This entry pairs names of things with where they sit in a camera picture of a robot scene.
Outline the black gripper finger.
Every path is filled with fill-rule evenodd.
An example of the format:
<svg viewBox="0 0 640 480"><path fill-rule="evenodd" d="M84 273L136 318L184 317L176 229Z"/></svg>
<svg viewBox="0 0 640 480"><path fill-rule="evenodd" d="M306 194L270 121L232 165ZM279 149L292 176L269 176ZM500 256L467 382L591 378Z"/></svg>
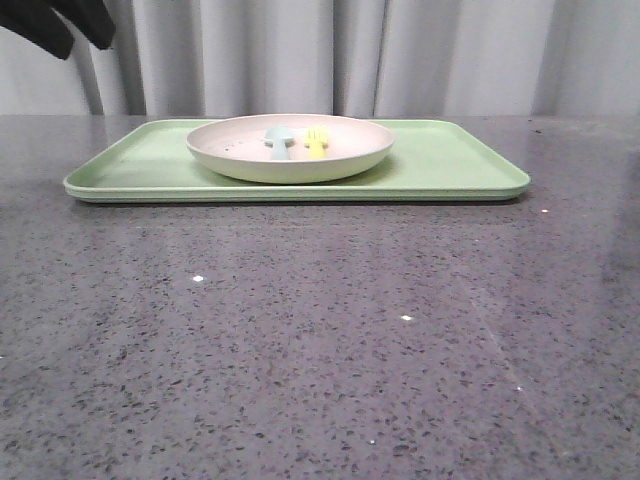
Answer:
<svg viewBox="0 0 640 480"><path fill-rule="evenodd" d="M57 59L71 55L74 37L63 22L68 20L96 48L110 47L116 25L103 1L4 0L1 26L45 50Z"/></svg>

